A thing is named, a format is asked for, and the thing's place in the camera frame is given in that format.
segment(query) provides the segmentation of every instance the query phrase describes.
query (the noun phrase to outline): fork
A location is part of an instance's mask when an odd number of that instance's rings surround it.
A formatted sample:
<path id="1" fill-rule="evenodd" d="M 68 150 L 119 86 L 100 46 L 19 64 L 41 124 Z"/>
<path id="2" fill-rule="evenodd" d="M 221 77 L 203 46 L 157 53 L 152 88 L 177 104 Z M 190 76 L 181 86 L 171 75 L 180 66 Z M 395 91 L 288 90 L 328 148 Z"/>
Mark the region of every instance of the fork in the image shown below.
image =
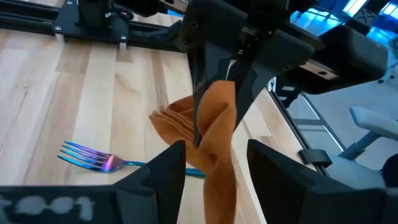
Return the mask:
<path id="1" fill-rule="evenodd" d="M 65 156 L 57 157 L 63 159 L 64 161 L 70 162 L 71 164 L 89 170 L 109 173 L 114 172 L 124 166 L 143 166 L 146 164 L 145 162 L 125 161 L 116 155 L 98 152 L 94 149 L 81 146 L 74 142 L 64 141 L 64 143 L 67 145 L 63 145 L 62 147 L 68 150 L 61 149 L 61 152 L 86 163 Z M 193 177 L 206 177 L 206 174 L 198 169 L 186 168 L 185 173 Z"/>

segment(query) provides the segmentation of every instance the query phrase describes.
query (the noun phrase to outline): floor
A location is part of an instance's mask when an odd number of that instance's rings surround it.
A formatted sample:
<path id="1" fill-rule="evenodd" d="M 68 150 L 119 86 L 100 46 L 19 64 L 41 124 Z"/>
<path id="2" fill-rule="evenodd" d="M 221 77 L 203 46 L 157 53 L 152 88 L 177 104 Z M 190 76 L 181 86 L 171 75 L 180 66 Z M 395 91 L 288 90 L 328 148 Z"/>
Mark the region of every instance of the floor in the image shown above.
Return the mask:
<path id="1" fill-rule="evenodd" d="M 291 22 L 309 32 L 320 35 L 329 29 L 337 26 L 338 21 L 333 19 L 326 20 L 322 16 L 317 16 L 306 12 L 301 18 L 294 14 Z M 370 39 L 387 45 L 387 41 L 395 34 L 379 29 L 372 29 L 368 34 Z M 389 65 L 395 63 L 392 54 L 389 55 Z M 352 86 L 343 90 L 337 90 L 322 95 L 307 95 L 316 109 L 324 117 L 332 130 L 336 133 L 345 147 L 362 138 L 367 131 L 357 127 L 349 113 L 352 106 L 362 106 L 377 113 L 398 118 L 398 79 L 388 80 L 383 84 L 378 82 L 365 83 Z M 308 107 L 303 98 L 295 100 L 288 109 L 293 118 L 314 119 L 316 116 Z M 341 149 L 323 128 L 300 127 L 303 134 L 313 148 L 325 149 L 330 154 L 339 154 Z M 386 159 L 398 152 L 398 142 L 386 138 L 377 140 L 368 147 L 368 150 L 357 158 L 360 164 L 372 169 L 380 169 Z"/>

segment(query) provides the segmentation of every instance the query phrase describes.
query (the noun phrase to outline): wooden table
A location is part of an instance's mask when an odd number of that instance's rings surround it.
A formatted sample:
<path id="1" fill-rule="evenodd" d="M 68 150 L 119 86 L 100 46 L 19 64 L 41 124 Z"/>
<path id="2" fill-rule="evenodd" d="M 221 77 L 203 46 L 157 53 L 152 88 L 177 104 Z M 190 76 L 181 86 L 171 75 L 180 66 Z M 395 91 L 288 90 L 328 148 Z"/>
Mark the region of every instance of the wooden table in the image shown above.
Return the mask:
<path id="1" fill-rule="evenodd" d="M 44 2 L 59 5 L 59 2 Z M 171 25 L 158 14 L 137 20 Z M 64 140 L 149 161 L 167 148 L 148 114 L 192 94 L 185 54 L 0 30 L 0 185 L 112 184 L 137 168 L 101 174 L 57 159 Z M 265 223 L 252 186 L 246 144 L 258 139 L 300 161 L 297 141 L 265 90 L 233 138 L 236 223 Z M 203 180 L 187 177 L 179 223 L 204 223 Z"/>

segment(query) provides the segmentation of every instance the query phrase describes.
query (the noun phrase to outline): orange cloth napkin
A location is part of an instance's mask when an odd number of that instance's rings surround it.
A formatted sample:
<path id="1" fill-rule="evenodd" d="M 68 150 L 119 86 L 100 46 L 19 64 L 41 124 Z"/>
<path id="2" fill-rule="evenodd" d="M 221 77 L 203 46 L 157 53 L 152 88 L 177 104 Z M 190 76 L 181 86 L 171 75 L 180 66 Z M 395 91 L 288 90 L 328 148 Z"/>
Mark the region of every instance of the orange cloth napkin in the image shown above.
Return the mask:
<path id="1" fill-rule="evenodd" d="M 167 144 L 185 140 L 187 162 L 207 175 L 203 186 L 206 224 L 232 224 L 236 210 L 236 179 L 231 158 L 235 129 L 235 84 L 214 82 L 203 95 L 197 114 L 202 136 L 193 145 L 193 96 L 182 98 L 149 116 Z"/>

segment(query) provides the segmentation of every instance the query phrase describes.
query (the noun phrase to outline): blue fork handle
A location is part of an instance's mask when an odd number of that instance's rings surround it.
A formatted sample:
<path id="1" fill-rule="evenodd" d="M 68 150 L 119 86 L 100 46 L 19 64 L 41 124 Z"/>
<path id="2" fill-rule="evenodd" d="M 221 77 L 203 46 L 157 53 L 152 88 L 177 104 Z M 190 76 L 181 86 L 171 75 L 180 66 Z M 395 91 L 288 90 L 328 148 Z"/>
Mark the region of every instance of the blue fork handle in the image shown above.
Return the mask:
<path id="1" fill-rule="evenodd" d="M 129 161 L 128 165 L 129 166 L 143 166 L 145 165 L 145 162 L 138 162 L 138 161 Z M 195 168 L 186 168 L 185 169 L 185 174 L 193 177 L 206 177 L 206 174 L 204 174 L 202 171 L 195 169 Z"/>

